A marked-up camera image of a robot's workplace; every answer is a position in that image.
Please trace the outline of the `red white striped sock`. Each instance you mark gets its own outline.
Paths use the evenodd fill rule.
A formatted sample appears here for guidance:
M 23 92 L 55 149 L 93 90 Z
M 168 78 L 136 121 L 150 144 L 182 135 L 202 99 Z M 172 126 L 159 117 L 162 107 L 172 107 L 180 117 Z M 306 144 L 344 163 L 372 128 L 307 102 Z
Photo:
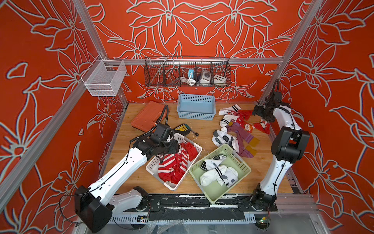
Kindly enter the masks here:
M 164 182 L 178 184 L 187 172 L 189 156 L 187 150 L 181 148 L 178 153 L 165 156 L 159 163 L 158 176 Z

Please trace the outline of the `red christmas sock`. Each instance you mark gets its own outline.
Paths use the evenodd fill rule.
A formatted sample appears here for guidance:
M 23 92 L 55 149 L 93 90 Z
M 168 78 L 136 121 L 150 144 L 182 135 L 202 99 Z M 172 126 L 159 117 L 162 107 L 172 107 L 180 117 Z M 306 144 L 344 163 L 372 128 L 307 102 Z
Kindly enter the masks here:
M 187 150 L 187 153 L 188 153 L 188 156 L 189 156 L 189 161 L 192 162 L 196 159 L 197 155 L 198 155 L 198 151 L 196 150 L 196 148 L 194 147 L 194 145 L 192 145 L 191 143 L 186 143 L 185 145 L 185 149 Z

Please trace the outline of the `white grey sport sock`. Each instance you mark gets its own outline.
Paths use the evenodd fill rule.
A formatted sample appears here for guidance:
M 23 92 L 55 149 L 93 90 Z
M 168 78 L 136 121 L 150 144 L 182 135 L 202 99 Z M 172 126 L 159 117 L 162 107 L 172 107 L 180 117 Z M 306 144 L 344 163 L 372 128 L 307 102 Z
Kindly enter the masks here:
M 212 142 L 216 145 L 216 146 L 221 146 L 223 144 L 227 144 L 229 145 L 236 153 L 239 152 L 239 144 L 238 144 L 238 140 L 228 134 L 228 133 L 225 133 L 223 131 L 220 131 L 220 130 L 215 130 L 213 132 L 213 137 L 212 137 Z
M 222 164 L 224 160 L 226 160 L 227 156 L 225 155 L 218 155 L 211 159 L 203 160 L 200 168 L 204 171 L 213 170 Z

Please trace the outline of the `white sock black stripes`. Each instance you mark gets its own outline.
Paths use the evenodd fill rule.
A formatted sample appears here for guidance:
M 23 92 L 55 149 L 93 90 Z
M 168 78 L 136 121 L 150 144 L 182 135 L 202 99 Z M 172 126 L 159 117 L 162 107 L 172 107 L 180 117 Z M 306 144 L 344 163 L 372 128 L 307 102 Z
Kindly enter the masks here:
M 218 167 L 220 170 L 223 170 L 225 172 L 227 166 L 225 165 L 220 165 Z M 218 172 L 216 171 L 216 168 L 213 170 L 206 171 L 200 176 L 200 185 L 202 186 L 208 186 L 210 185 L 213 181 L 217 181 L 217 178 L 219 177 Z

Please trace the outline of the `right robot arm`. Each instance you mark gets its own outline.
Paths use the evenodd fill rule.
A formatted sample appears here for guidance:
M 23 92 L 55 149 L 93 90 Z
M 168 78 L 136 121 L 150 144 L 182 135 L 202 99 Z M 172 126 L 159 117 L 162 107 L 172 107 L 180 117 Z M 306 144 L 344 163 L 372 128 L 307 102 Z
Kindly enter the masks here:
M 267 122 L 276 121 L 280 128 L 271 145 L 272 163 L 264 179 L 254 189 L 250 200 L 254 210 L 263 211 L 275 204 L 281 181 L 288 169 L 303 157 L 310 134 L 297 124 L 288 106 L 257 105 L 253 114 Z

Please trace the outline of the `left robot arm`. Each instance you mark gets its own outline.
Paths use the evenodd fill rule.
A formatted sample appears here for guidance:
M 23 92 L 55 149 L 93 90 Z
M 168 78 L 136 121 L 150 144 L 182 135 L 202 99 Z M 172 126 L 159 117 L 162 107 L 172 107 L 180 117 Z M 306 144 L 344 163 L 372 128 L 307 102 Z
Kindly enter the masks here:
M 116 195 L 122 184 L 152 157 L 174 154 L 179 148 L 176 139 L 157 143 L 149 138 L 138 138 L 114 168 L 90 186 L 80 186 L 76 190 L 75 213 L 92 233 L 99 232 L 114 214 L 137 208 L 147 195 L 141 188 Z

